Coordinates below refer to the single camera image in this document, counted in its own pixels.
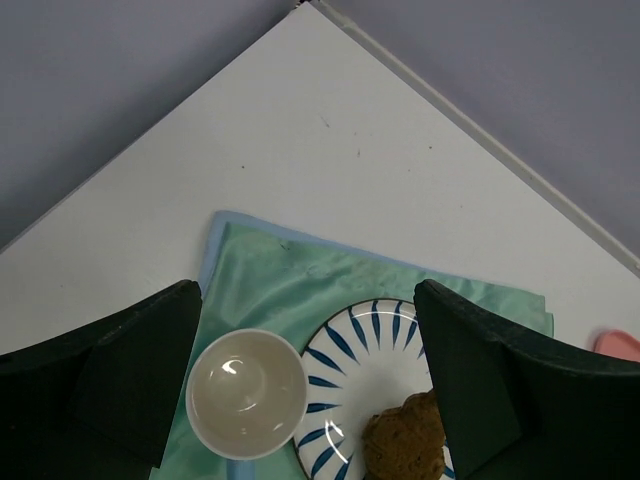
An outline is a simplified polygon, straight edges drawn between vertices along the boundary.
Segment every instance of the blue and white plate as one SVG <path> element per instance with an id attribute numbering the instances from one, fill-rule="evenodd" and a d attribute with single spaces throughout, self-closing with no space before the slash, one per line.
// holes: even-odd
<path id="1" fill-rule="evenodd" d="M 369 419 L 433 387 L 411 303 L 379 299 L 330 318 L 302 360 L 309 375 L 307 414 L 294 435 L 312 480 L 362 480 L 360 436 Z M 455 478 L 449 449 L 442 479 Z"/>

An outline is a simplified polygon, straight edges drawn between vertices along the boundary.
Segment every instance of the blue striped plate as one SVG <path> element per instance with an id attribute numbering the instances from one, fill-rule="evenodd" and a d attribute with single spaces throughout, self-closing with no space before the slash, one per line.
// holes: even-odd
<path id="1" fill-rule="evenodd" d="M 369 419 L 433 388 L 411 303 L 378 299 L 330 318 L 302 360 L 309 375 L 307 414 L 294 446 L 311 480 L 362 480 L 360 435 Z M 445 445 L 446 471 L 455 478 Z"/>

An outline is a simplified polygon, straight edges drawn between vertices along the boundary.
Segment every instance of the pink object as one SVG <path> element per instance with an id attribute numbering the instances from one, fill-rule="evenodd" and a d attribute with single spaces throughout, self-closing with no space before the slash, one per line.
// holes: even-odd
<path id="1" fill-rule="evenodd" d="M 640 342 L 621 330 L 609 330 L 596 340 L 594 352 L 640 362 Z"/>

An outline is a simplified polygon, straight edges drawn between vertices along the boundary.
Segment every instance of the mint green cloth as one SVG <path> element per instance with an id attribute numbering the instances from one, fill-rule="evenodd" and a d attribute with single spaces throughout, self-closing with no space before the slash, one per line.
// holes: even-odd
<path id="1" fill-rule="evenodd" d="M 337 311 L 373 298 L 411 302 L 416 284 L 426 278 L 498 315 L 553 335 L 553 316 L 545 311 L 540 295 L 228 224 L 209 291 L 204 292 L 190 366 L 209 343 L 238 328 L 270 330 L 302 351 L 317 328 Z M 289 443 L 257 461 L 256 478 L 306 477 Z M 151 480 L 224 479 L 224 460 L 207 450 L 191 430 L 183 387 L 162 467 L 153 470 Z"/>

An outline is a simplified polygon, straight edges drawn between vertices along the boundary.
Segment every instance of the white table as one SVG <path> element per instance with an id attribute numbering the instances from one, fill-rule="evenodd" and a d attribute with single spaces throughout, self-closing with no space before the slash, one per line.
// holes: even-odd
<path id="1" fill-rule="evenodd" d="M 197 277 L 230 209 L 640 337 L 640 281 L 305 5 L 0 255 L 0 354 Z"/>

